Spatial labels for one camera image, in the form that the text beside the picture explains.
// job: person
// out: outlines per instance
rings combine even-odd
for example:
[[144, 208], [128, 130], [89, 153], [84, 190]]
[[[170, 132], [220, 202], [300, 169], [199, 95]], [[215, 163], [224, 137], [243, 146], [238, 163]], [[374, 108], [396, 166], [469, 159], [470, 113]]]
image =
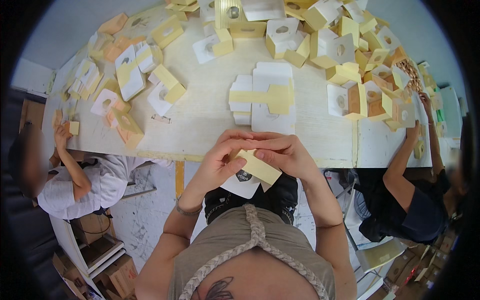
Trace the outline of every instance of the person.
[[[57, 147], [48, 159], [42, 131], [27, 124], [10, 147], [8, 164], [21, 192], [36, 198], [44, 211], [61, 219], [104, 213], [122, 198], [131, 171], [152, 160], [91, 153], [88, 157], [96, 164], [82, 168], [66, 149], [70, 134], [64, 126], [55, 127], [54, 138]], [[154, 162], [162, 166], [171, 163]]]
[[432, 244], [444, 232], [467, 193], [461, 164], [447, 176], [440, 157], [432, 102], [425, 93], [420, 94], [420, 99], [428, 117], [432, 171], [436, 180], [409, 181], [404, 177], [408, 158], [419, 140], [417, 120], [415, 127], [407, 128], [407, 137], [384, 174], [382, 170], [356, 169], [358, 189], [371, 214], [359, 229], [370, 241], [393, 236]]
[[[257, 158], [284, 173], [266, 192], [259, 187], [252, 200], [219, 188], [245, 166], [244, 158], [225, 161], [239, 148], [256, 149]], [[291, 201], [297, 196], [295, 178], [302, 182], [315, 221], [315, 251], [292, 226], [293, 214], [283, 217], [296, 204]], [[203, 200], [208, 225], [190, 243]], [[341, 208], [298, 137], [239, 130], [225, 131], [207, 152], [135, 285], [140, 300], [357, 295]]]

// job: braided strap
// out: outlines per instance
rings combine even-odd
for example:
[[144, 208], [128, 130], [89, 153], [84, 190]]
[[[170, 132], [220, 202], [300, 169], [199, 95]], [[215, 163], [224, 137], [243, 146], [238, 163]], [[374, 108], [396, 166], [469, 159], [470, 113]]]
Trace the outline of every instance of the braided strap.
[[227, 250], [221, 253], [220, 255], [217, 255], [216, 257], [209, 260], [200, 269], [198, 269], [198, 271], [195, 272], [195, 274], [193, 274], [193, 277], [187, 282], [187, 284], [183, 288], [183, 292], [180, 295], [179, 300], [190, 300], [192, 298], [193, 293], [197, 289], [197, 287], [213, 269], [215, 269], [225, 261], [229, 260], [230, 258], [235, 257], [249, 249], [252, 249], [255, 246], [261, 247], [264, 251], [270, 253], [277, 259], [288, 264], [295, 271], [299, 272], [300, 275], [305, 277], [305, 279], [307, 279], [308, 282], [310, 282], [310, 284], [313, 286], [313, 288], [317, 292], [318, 298], [320, 300], [328, 300], [328, 294], [325, 290], [325, 287], [311, 270], [306, 268], [302, 263], [292, 258], [288, 254], [283, 253], [281, 250], [270, 245], [266, 241], [265, 226], [258, 219], [257, 210], [255, 209], [255, 206], [253, 204], [245, 204], [243, 207], [245, 208], [245, 211], [247, 214], [247, 220], [249, 221], [250, 228], [252, 229], [251, 239], [245, 244], [242, 244], [233, 249]]

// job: white t-shirt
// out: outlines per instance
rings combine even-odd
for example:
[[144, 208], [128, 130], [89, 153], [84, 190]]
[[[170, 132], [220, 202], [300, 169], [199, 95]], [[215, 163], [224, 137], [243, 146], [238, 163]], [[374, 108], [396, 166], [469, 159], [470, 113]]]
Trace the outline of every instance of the white t-shirt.
[[98, 164], [84, 168], [92, 183], [91, 191], [75, 202], [73, 181], [67, 168], [55, 168], [59, 173], [45, 184], [37, 197], [43, 210], [54, 217], [71, 220], [100, 207], [108, 208], [122, 198], [131, 171], [127, 162], [130, 157], [94, 154], [89, 158], [98, 159]]

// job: wall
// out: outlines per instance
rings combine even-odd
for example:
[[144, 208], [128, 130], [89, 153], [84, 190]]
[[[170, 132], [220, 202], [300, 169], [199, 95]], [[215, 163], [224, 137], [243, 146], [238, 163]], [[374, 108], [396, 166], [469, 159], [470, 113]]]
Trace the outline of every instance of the wall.
[[449, 83], [458, 97], [466, 98], [462, 71], [449, 41], [420, 0], [369, 0], [367, 10], [390, 22], [407, 54], [415, 62], [426, 60], [437, 83]]
[[33, 31], [22, 57], [58, 69], [100, 25], [119, 13], [132, 16], [164, 0], [55, 0]]
[[13, 74], [11, 85], [25, 89], [29, 93], [47, 97], [47, 95], [42, 95], [41, 93], [46, 92], [52, 72], [52, 69], [20, 58]]

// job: tile floor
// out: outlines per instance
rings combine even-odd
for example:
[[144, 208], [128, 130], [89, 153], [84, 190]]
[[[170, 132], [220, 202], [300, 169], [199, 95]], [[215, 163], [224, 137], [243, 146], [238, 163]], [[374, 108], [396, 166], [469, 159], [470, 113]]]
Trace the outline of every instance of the tile floor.
[[[185, 162], [185, 185], [192, 179], [199, 165], [200, 163]], [[331, 173], [331, 177], [329, 183], [333, 193], [337, 195], [343, 188], [338, 183], [336, 173]], [[132, 173], [131, 181], [134, 181], [136, 185], [128, 187], [126, 194], [138, 190], [148, 190], [152, 187], [157, 188], [154, 192], [121, 200], [110, 209], [114, 217], [113, 225], [117, 238], [125, 243], [127, 254], [133, 258], [135, 266], [140, 272], [163, 231], [163, 225], [169, 213], [175, 206], [175, 166], [172, 165], [170, 169], [161, 168], [155, 164], [140, 167]], [[348, 196], [347, 194], [338, 199], [343, 209], [345, 197]], [[299, 198], [299, 205], [294, 213], [294, 226], [302, 230], [312, 248], [315, 249], [315, 223], [300, 181]], [[205, 227], [205, 213], [202, 212], [193, 231], [192, 239]], [[360, 263], [350, 242], [349, 252], [350, 261], [355, 270]], [[358, 273], [357, 279], [359, 279], [362, 272], [356, 273]]]

